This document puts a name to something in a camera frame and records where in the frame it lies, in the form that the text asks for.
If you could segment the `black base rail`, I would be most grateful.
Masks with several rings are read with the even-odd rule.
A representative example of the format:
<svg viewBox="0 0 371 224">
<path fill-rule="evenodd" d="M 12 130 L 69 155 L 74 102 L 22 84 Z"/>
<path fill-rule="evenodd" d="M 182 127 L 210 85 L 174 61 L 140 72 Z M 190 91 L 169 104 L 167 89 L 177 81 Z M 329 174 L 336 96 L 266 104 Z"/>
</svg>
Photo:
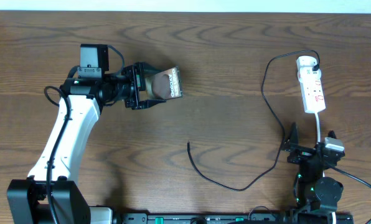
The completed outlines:
<svg viewBox="0 0 371 224">
<path fill-rule="evenodd" d="M 297 222 L 290 218 L 280 217 L 280 214 L 269 212 L 252 213 L 251 215 L 236 214 L 155 214 L 124 213 L 113 216 L 114 224 L 225 224 L 225 223 L 333 223 L 332 215 L 327 217 L 314 217 L 312 215 L 301 215 Z"/>
</svg>

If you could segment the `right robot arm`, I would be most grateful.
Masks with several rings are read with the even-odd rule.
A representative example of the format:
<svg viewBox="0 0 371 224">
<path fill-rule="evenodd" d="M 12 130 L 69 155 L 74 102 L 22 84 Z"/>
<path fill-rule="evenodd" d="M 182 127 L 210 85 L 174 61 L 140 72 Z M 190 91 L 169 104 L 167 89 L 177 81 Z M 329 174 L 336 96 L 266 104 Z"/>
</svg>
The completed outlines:
<svg viewBox="0 0 371 224">
<path fill-rule="evenodd" d="M 340 182 L 324 176 L 324 171 L 336 166 L 345 152 L 334 131 L 329 131 L 323 142 L 310 148 L 299 144 L 298 127 L 293 123 L 283 150 L 289 153 L 287 162 L 299 166 L 293 188 L 297 206 L 292 216 L 300 213 L 329 216 L 335 212 L 344 188 Z"/>
</svg>

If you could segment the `white power strip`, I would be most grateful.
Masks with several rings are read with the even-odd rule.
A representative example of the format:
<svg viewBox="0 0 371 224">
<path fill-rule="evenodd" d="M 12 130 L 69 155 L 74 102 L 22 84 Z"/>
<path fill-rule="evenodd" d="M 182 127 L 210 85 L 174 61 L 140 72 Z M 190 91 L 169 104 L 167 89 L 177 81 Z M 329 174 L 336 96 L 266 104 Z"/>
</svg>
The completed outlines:
<svg viewBox="0 0 371 224">
<path fill-rule="evenodd" d="M 319 113 L 326 108 L 321 83 L 321 71 L 313 67 L 301 67 L 298 70 L 298 80 L 306 113 Z"/>
</svg>

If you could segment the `white USB charger adapter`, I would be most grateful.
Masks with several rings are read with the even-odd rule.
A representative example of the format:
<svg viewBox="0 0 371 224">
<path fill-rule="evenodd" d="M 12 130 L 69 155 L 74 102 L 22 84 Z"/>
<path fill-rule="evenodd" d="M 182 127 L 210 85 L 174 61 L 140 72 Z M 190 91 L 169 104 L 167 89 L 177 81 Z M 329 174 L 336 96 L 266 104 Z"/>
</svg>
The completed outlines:
<svg viewBox="0 0 371 224">
<path fill-rule="evenodd" d="M 321 70 L 319 69 L 319 63 L 315 57 L 307 56 L 307 55 L 300 56 L 296 60 L 296 65 L 298 69 L 298 75 L 300 77 L 309 75 L 309 76 L 316 76 L 318 78 L 321 76 Z"/>
</svg>

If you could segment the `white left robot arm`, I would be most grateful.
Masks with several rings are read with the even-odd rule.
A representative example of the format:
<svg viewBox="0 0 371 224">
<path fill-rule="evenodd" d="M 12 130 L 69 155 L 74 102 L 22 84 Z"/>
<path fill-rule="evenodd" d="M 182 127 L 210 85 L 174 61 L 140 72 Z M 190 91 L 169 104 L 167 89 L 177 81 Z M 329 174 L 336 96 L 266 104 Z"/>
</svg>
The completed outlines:
<svg viewBox="0 0 371 224">
<path fill-rule="evenodd" d="M 77 186 L 89 135 L 103 108 L 117 101 L 132 110 L 166 102 L 178 86 L 176 67 L 158 70 L 137 62 L 120 72 L 73 67 L 58 87 L 57 119 L 26 179 L 11 180 L 7 200 L 15 223 L 118 223 L 110 207 L 90 206 Z"/>
</svg>

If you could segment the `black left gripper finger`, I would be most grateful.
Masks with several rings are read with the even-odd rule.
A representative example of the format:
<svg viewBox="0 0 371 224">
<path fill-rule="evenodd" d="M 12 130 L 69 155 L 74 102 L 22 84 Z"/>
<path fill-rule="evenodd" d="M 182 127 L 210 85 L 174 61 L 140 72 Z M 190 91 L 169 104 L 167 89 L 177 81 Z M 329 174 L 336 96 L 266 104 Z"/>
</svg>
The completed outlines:
<svg viewBox="0 0 371 224">
<path fill-rule="evenodd" d="M 139 110 L 143 110 L 143 109 L 148 109 L 150 107 L 153 107 L 155 105 L 158 105 L 160 103 L 165 103 L 166 100 L 144 100 L 144 101 L 140 101 L 138 103 L 138 109 Z"/>
<path fill-rule="evenodd" d="M 150 65 L 146 62 L 141 62 L 140 63 L 140 69 L 141 69 L 141 73 L 145 77 L 150 77 L 150 76 L 153 76 L 153 75 L 161 72 L 160 69 L 157 69 L 157 68 L 153 67 L 152 65 Z"/>
</svg>

